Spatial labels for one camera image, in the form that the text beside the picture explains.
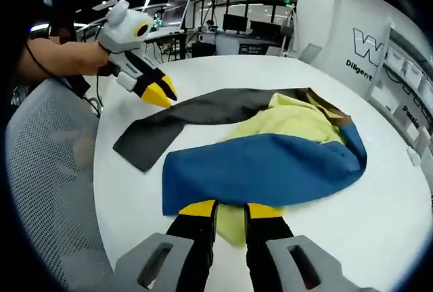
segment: table surface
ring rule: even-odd
[[[430,191],[412,165],[404,140],[366,101],[327,74],[295,59],[257,55],[214,56],[161,65],[178,101],[223,88],[311,87],[350,114],[367,150],[367,169],[349,188],[310,203],[291,205],[284,219],[342,263],[360,287],[387,291],[402,278],[427,241],[432,223]],[[113,144],[134,120],[159,112],[126,92],[114,78],[104,99],[95,148],[95,207],[104,247],[117,259],[173,218],[162,215],[162,165],[169,151],[217,142],[235,124],[187,125],[154,167],[136,169]],[[206,291],[252,291],[246,250],[217,236]]]

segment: chair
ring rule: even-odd
[[[67,289],[112,274],[97,225],[93,154],[98,119],[54,79],[41,83],[6,130],[9,185],[30,242]]]

